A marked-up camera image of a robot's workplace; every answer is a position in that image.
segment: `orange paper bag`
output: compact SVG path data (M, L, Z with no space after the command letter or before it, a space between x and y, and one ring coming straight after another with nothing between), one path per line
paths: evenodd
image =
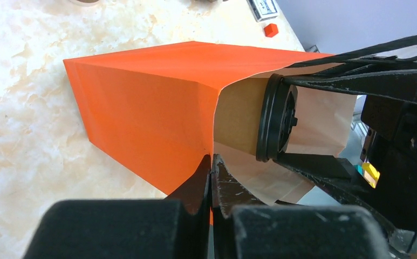
M186 42L64 60L89 140L166 194L196 170L214 141L255 154L272 72L320 53ZM298 88L288 151L337 155L356 97Z

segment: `orange cube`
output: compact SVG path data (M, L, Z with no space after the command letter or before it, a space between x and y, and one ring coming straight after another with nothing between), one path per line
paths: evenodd
M278 26L275 23L271 23L264 28L265 36L273 37L278 34Z

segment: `marble countertop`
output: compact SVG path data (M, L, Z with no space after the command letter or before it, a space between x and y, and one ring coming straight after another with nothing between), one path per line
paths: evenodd
M63 199L165 195L87 139L62 60L197 40L303 51L281 14L266 38L246 0L0 1L0 258L20 258Z

